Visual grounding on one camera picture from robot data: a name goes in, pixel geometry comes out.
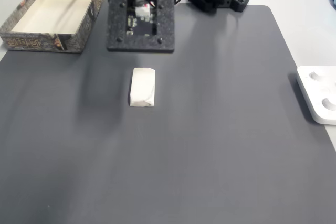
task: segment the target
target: white connector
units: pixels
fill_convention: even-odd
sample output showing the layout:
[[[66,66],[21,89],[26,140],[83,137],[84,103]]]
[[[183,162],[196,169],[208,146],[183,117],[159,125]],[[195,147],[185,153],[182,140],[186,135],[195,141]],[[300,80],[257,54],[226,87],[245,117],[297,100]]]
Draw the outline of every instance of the white connector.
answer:
[[[149,3],[135,7],[135,15],[140,18],[144,17],[145,19],[149,19],[151,17]]]

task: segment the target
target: open box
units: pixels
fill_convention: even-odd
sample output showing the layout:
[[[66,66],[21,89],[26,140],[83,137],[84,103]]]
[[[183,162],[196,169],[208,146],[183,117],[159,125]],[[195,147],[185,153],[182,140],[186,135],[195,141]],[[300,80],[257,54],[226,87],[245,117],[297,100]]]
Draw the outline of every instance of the open box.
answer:
[[[102,0],[22,0],[0,27],[9,50],[82,52]]]

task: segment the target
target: patterned box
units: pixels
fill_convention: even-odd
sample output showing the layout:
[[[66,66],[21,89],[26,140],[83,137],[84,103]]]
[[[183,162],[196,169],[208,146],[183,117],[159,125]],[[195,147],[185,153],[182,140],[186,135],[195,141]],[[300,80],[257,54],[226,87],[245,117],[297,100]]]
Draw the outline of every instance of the patterned box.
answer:
[[[17,31],[17,29],[19,29],[17,26],[20,25],[24,27],[25,24],[22,25],[22,22],[25,19],[22,17],[24,17],[35,1],[36,0],[22,0],[0,27],[0,37],[8,50],[82,52],[97,18],[102,0],[89,0],[90,2],[87,9],[85,9],[86,11],[83,12],[83,16],[79,15],[81,20],[77,20],[79,24],[78,27],[76,26],[76,22],[74,23],[76,29],[73,33],[54,33],[52,29],[45,33]],[[63,20],[67,19],[65,15],[71,14],[72,13],[68,14],[66,12],[62,13],[60,20],[61,18]]]

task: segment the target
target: dark gray desk mat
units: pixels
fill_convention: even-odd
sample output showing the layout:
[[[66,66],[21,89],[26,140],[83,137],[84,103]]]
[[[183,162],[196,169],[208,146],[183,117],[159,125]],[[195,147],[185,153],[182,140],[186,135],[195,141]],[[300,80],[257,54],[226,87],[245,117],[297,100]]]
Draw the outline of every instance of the dark gray desk mat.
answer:
[[[313,123],[267,7],[176,8],[173,55],[0,62],[1,224],[336,223],[336,152]],[[155,107],[130,108],[134,67]]]

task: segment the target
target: white foam block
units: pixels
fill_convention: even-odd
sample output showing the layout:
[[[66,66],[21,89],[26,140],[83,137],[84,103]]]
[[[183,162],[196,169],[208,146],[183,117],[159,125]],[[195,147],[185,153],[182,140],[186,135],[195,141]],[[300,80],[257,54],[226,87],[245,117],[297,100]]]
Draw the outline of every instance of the white foam block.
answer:
[[[155,97],[155,70],[134,68],[130,94],[132,107],[153,107]]]

